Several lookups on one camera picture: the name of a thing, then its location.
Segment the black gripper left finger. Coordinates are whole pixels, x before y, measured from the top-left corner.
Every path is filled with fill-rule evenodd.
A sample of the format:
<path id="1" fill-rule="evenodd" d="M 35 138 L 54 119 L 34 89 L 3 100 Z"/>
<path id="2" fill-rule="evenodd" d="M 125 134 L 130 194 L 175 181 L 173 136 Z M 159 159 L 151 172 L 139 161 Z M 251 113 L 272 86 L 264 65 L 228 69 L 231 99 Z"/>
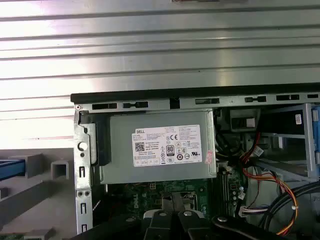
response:
<path id="1" fill-rule="evenodd" d="M 76 240 L 170 240 L 174 195 L 162 194 L 162 209 L 146 211 L 142 219 L 122 214 L 76 235 Z"/>

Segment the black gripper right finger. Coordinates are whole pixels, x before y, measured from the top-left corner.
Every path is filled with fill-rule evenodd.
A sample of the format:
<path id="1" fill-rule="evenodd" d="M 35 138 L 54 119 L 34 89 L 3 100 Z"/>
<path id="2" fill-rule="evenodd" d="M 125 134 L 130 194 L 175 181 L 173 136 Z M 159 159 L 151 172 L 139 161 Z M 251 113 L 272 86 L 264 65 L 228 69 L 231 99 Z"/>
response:
<path id="1" fill-rule="evenodd" d="M 189 240 L 278 240 L 279 236 L 231 216 L 218 215 L 207 220 L 200 211 L 186 209 L 179 192 L 174 209 Z"/>

